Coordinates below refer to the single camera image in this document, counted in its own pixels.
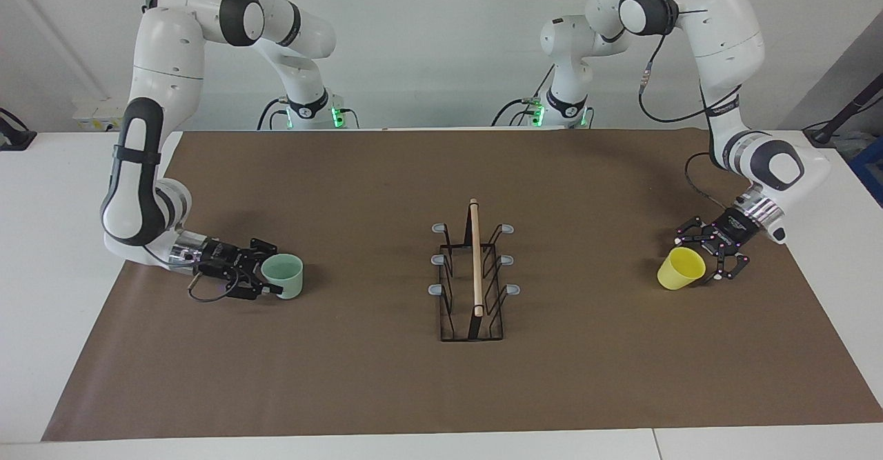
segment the green cup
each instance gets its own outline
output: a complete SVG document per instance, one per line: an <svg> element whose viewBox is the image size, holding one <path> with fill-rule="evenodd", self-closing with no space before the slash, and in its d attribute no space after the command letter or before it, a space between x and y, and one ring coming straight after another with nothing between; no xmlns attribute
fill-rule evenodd
<svg viewBox="0 0 883 460"><path fill-rule="evenodd" d="M304 288L303 260L288 253L273 255L264 260L261 274L270 284L281 287L281 294L277 296L283 300L293 299Z"/></svg>

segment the cable connector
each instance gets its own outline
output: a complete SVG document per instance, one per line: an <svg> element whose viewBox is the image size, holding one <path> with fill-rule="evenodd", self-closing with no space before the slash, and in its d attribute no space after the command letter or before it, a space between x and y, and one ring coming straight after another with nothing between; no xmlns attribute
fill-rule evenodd
<svg viewBox="0 0 883 460"><path fill-rule="evenodd" d="M344 119L343 110L341 110L341 108L331 107L331 118L334 119L335 129L340 129L346 125L346 120Z"/></svg>
<svg viewBox="0 0 883 460"><path fill-rule="evenodd" d="M353 114L353 118L356 118L356 129L362 129L361 124L359 124L359 114L356 113L352 108L338 108L338 114Z"/></svg>
<svg viewBox="0 0 883 460"><path fill-rule="evenodd" d="M543 118L546 116L546 107L543 107L542 103L537 105L537 109L533 111L533 116L530 118L530 124L533 124L533 127L540 127L543 125Z"/></svg>
<svg viewBox="0 0 883 460"><path fill-rule="evenodd" d="M650 83L650 74L653 73L653 62L647 62L647 67L644 69L644 76L641 77L641 87L638 89L638 93L644 94L644 90L647 89L647 85Z"/></svg>
<svg viewBox="0 0 883 460"><path fill-rule="evenodd" d="M283 95L283 96L280 96L279 98L274 98L274 99L271 99L271 101L269 101L267 106L264 107L264 111L261 112L261 118L258 119L258 127L256 130L261 130L261 127L263 127L263 125L264 125L264 119L267 118L267 114L269 113L270 109L273 108L273 106L277 103L281 103L283 105L289 105L288 96Z"/></svg>

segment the green led light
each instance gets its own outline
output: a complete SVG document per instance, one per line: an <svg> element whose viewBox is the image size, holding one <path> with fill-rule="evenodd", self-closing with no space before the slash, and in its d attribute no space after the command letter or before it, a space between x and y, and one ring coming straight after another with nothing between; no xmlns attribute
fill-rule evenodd
<svg viewBox="0 0 883 460"><path fill-rule="evenodd" d="M538 105L537 111L533 114L532 123L534 127L540 127L543 125L544 115L546 115L546 107L543 107L543 105Z"/></svg>
<svg viewBox="0 0 883 460"><path fill-rule="evenodd" d="M345 124L344 118L341 116L340 108L332 107L331 108L331 117L334 117L334 127L340 128Z"/></svg>

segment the black mount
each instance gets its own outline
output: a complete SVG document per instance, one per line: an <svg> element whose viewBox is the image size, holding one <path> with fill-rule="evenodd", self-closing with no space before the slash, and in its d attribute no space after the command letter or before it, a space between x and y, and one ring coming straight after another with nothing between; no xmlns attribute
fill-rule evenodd
<svg viewBox="0 0 883 460"><path fill-rule="evenodd" d="M9 144L2 143L0 152L24 152L31 146L31 142L37 137L37 133L24 128L25 130L16 130L3 117L0 117L0 134L9 139Z"/></svg>
<svg viewBox="0 0 883 460"><path fill-rule="evenodd" d="M227 281L227 297L255 300L264 291L280 294L281 287L262 281L257 272L264 260L278 252L275 244L252 238L249 249L211 239L202 250L202 260L193 274L202 274Z"/></svg>
<svg viewBox="0 0 883 460"><path fill-rule="evenodd" d="M836 114L825 127L819 130L804 130L804 136L810 141L810 144L816 148L831 148L829 145L831 137L837 130L841 128L853 115L860 113L871 101L875 94L883 90L883 73L879 74L870 85L867 85L858 96L844 107L840 113Z"/></svg>
<svg viewBox="0 0 883 460"><path fill-rule="evenodd" d="M751 262L747 255L739 249L757 234L760 228L751 219L735 208L728 208L711 224L706 224L699 217L693 217L677 228L675 244L685 246L698 243L704 250L717 259L717 268L702 283L735 277ZM735 259L731 270L726 270L726 260Z"/></svg>

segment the yellow cup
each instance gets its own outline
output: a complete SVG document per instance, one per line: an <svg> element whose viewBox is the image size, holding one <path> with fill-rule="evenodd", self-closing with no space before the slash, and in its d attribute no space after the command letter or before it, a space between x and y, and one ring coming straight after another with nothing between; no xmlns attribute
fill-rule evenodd
<svg viewBox="0 0 883 460"><path fill-rule="evenodd" d="M680 290L706 274L706 262L690 248L671 250L659 268L656 279L666 290Z"/></svg>

